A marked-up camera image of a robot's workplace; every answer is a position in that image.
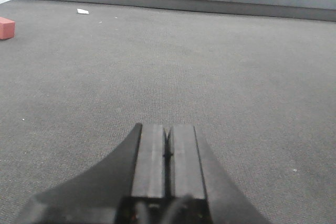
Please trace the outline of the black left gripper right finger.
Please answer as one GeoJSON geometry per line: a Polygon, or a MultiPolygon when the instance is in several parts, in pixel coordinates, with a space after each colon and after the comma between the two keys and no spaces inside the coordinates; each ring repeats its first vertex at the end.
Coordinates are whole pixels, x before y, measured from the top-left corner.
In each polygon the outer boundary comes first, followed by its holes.
{"type": "Polygon", "coordinates": [[[167,223],[270,223],[231,180],[202,132],[174,125],[168,136],[167,223]]]}

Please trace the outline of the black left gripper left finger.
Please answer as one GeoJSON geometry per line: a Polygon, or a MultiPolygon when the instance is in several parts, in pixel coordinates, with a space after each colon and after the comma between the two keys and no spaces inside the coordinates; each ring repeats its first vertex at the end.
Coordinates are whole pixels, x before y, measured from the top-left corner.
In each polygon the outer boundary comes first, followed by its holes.
{"type": "Polygon", "coordinates": [[[34,195],[15,223],[116,223],[132,201],[165,196],[165,132],[137,123],[103,160],[54,188],[34,195]]]}

